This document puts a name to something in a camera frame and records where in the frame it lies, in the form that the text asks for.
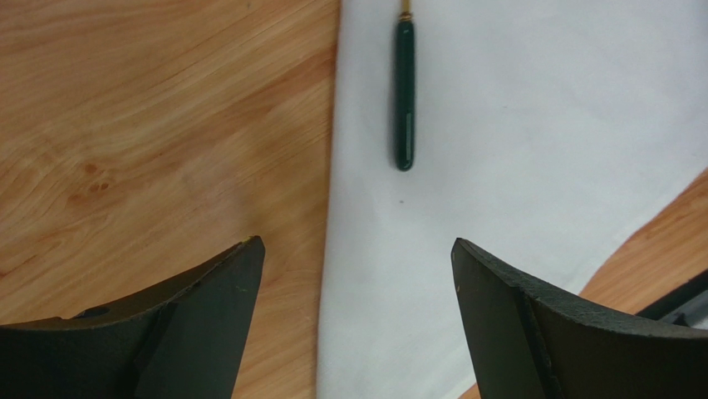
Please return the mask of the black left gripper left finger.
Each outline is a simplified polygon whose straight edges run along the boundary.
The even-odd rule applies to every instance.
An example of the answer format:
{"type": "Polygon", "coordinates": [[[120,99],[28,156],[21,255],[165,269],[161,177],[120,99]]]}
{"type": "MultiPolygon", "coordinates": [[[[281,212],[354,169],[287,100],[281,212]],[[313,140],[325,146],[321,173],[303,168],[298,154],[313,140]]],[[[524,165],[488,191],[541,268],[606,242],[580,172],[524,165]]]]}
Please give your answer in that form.
{"type": "Polygon", "coordinates": [[[73,318],[3,325],[2,397],[231,397],[264,258],[253,236],[73,318]]]}

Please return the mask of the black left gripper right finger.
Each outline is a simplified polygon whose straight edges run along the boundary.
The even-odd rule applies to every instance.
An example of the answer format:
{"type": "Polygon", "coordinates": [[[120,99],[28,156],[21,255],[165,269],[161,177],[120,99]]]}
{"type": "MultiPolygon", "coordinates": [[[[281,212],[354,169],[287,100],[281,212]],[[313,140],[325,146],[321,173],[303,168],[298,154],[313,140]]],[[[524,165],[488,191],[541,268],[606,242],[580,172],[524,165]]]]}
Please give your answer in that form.
{"type": "MultiPolygon", "coordinates": [[[[483,398],[704,398],[707,329],[623,313],[456,240],[452,270],[483,398]]],[[[707,287],[700,273],[678,288],[707,287]]]]}

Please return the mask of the white cloth napkin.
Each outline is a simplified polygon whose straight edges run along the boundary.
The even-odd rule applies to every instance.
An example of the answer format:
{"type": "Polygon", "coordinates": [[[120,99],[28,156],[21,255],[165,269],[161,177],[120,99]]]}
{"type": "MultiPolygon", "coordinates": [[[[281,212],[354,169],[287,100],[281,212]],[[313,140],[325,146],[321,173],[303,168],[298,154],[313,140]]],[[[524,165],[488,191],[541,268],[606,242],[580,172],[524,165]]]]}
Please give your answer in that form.
{"type": "Polygon", "coordinates": [[[573,293],[707,167],[704,1],[415,1],[415,159],[393,160],[397,1],[342,3],[320,398],[476,380],[456,239],[573,293]]]}

